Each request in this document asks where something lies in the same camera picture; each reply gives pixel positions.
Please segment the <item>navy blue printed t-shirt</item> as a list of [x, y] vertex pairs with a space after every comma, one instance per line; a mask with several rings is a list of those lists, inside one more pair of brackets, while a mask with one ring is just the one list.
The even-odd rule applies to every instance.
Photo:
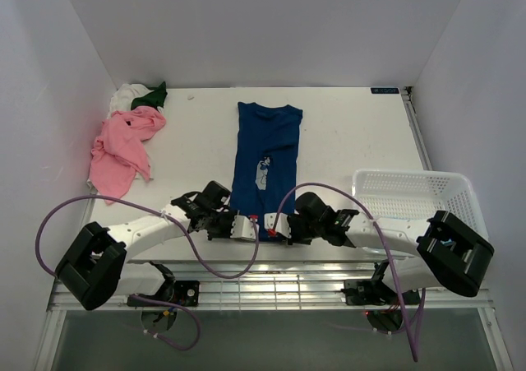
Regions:
[[297, 185], [297, 158], [303, 112], [291, 105], [268, 108], [238, 103], [238, 146], [229, 205], [256, 216], [260, 240], [278, 242], [264, 227], [266, 214], [294, 212], [294, 196], [280, 205]]

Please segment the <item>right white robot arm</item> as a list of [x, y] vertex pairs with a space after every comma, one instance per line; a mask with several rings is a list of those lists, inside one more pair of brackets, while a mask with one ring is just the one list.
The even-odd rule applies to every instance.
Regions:
[[297, 199], [295, 213], [281, 220], [290, 244], [321, 238], [335, 247], [385, 251], [371, 278], [344, 291], [352, 304], [394, 304], [399, 296], [415, 304], [417, 291], [429, 287], [472, 298], [494, 255], [477, 231], [443, 210], [424, 220], [374, 219], [355, 209], [336, 211], [306, 192]]

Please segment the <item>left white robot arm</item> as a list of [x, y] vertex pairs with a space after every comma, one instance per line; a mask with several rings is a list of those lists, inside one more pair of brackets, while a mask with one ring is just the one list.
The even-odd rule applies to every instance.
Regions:
[[140, 305], [134, 299], [137, 294], [159, 305], [195, 306], [198, 282], [177, 281], [158, 262], [136, 264], [132, 259], [167, 240], [201, 230], [209, 239], [253, 240], [253, 224], [227, 205], [229, 196], [227, 188], [211, 181], [200, 192], [173, 199], [158, 214], [109, 227], [91, 222], [76, 236], [55, 274], [87, 310], [116, 294], [128, 296], [132, 307]]

